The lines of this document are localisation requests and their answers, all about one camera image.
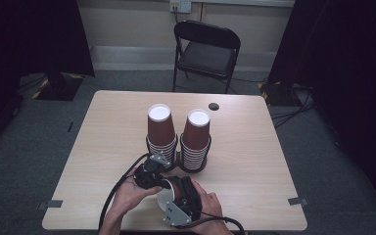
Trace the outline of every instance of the human hand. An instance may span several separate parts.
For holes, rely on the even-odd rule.
[[[150,189],[139,187],[133,178],[135,170],[136,168],[129,172],[126,180],[117,189],[110,211],[126,214],[136,208],[144,198],[157,194],[162,190],[162,187],[159,186]]]
[[[221,203],[219,202],[216,194],[215,193],[207,194],[206,190],[204,190],[203,187],[201,187],[201,185],[196,180],[191,179],[191,181],[195,189],[197,190],[198,194],[200,195],[201,204],[203,205],[200,220],[210,217],[209,215],[206,215],[205,213],[222,217]],[[190,228],[190,230],[200,235],[213,235],[213,234],[232,235],[231,231],[228,230],[223,220],[208,221],[200,225],[197,225],[193,228]]]
[[[126,180],[116,190],[112,207],[106,213],[106,217],[99,235],[116,235],[119,234],[123,216],[130,210],[136,208],[140,202],[162,190],[161,187],[143,189],[139,187],[132,175],[136,168],[127,174]]]

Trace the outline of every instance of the table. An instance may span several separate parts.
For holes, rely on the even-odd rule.
[[[113,186],[147,153],[147,113],[158,103],[171,108],[178,136],[191,110],[205,109],[211,116],[207,167],[196,174],[176,168],[166,175],[198,180],[208,193],[216,193],[223,214],[247,231],[306,229],[302,206],[288,202],[298,195],[260,96],[125,91],[94,95],[52,198],[63,204],[47,210],[45,229],[98,228]],[[209,110],[209,103],[219,104],[219,110]],[[122,230],[174,230],[163,222],[164,215],[156,196],[150,196],[124,217]]]

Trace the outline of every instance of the wire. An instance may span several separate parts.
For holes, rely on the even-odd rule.
[[[136,162],[130,167],[130,169],[127,170],[127,172],[121,177],[121,179],[116,183],[115,187],[113,187],[112,191],[110,192],[107,200],[106,200],[106,203],[105,205],[103,206],[103,209],[102,209],[102,212],[100,214],[100,220],[99,220],[99,231],[100,229],[102,228],[102,225],[103,225],[103,221],[105,220],[105,215],[106,215],[106,212],[108,210],[108,207],[109,207],[109,204],[110,204],[110,201],[112,200],[113,196],[115,195],[116,193],[116,190],[123,184],[124,180],[126,180],[128,177],[130,177],[130,175],[127,175],[129,174],[137,164],[139,164],[139,162],[145,158],[145,157],[148,157],[149,156],[149,153],[147,154],[144,154],[142,155],[141,157],[139,157],[138,160],[136,160]]]
[[[203,21],[203,12],[204,12],[204,9],[205,9],[205,6],[204,6],[204,3],[201,3],[201,12],[200,12],[200,22]]]
[[[203,224],[205,222],[209,222],[209,221],[213,221],[213,220],[224,220],[226,223],[227,222],[234,223],[239,228],[240,234],[243,234],[243,235],[245,234],[243,225],[241,225],[241,223],[239,221],[235,220],[234,218],[216,216],[216,215],[205,213],[205,212],[202,212],[202,211],[201,211],[201,213],[206,214],[209,217],[204,218],[202,220],[194,221],[194,222],[186,224],[186,225],[179,225],[179,226],[174,226],[174,227],[178,228],[178,229],[186,229],[186,228],[192,228],[192,227],[198,226],[200,224]]]
[[[307,105],[307,101],[308,101],[308,99],[309,99],[309,97],[311,95],[311,89],[306,88],[306,87],[304,89],[306,89],[308,91],[308,93],[307,93],[307,96],[305,98],[304,103],[301,105],[301,107],[298,110],[296,110],[294,112],[285,113],[285,114],[274,114],[274,115],[271,115],[272,116],[272,120],[283,118],[283,119],[279,120],[278,122],[276,122],[276,124],[274,125],[274,128],[280,127],[281,125],[283,125],[288,120],[290,120],[291,118],[295,117],[296,115],[301,114],[303,112],[306,112],[308,110],[311,110],[314,107],[314,103],[313,102],[311,104]]]
[[[178,7],[172,7],[172,10],[173,10],[173,15],[175,16],[175,21],[178,24],[179,23],[179,20],[178,20]]]

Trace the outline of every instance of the wall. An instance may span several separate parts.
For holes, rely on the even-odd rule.
[[[168,11],[167,1],[78,0],[77,2],[87,40],[91,46],[174,48],[175,19]],[[250,0],[250,2],[259,4],[259,2],[270,1]],[[272,2],[292,1],[273,0]],[[276,52],[291,9],[291,7],[192,3],[192,13],[179,14],[178,17],[180,21],[202,20],[231,28],[240,36],[243,52]]]

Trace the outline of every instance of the gray carpet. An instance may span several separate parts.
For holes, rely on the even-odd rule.
[[[22,83],[39,76],[25,77]],[[0,234],[96,234],[46,231],[41,226],[45,211],[37,206],[51,199],[96,91],[167,92],[171,77],[171,70],[97,71],[95,78],[84,79],[72,102],[33,100],[30,97],[37,87],[23,92],[18,115],[0,134]],[[239,71],[234,77],[260,81],[267,72]],[[185,79],[183,73],[178,84],[204,93],[221,93],[224,89],[219,81],[204,81],[194,75]],[[259,95],[255,82],[233,80],[232,88],[238,94]],[[303,99],[306,93],[299,95]],[[296,109],[269,107],[272,114]],[[309,201],[304,207],[307,230],[277,233],[376,234],[376,192],[356,164],[336,147],[318,111],[297,115],[278,127],[277,133],[298,194]]]

